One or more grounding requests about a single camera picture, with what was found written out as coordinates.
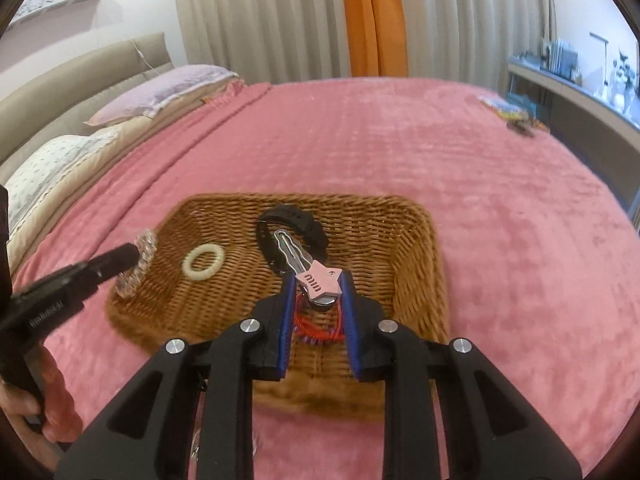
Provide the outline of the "person left hand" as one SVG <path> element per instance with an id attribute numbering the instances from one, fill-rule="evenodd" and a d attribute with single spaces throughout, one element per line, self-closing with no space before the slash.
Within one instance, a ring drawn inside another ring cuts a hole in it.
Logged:
<path id="1" fill-rule="evenodd" d="M 73 443 L 84 431 L 84 423 L 55 358 L 43 346 L 38 348 L 37 358 L 44 385 L 44 408 L 30 393 L 1 378 L 1 409 L 30 455 L 47 470 L 55 471 L 61 455 L 54 446 Z M 26 417 L 41 414 L 44 423 L 37 434 L 28 428 Z"/>

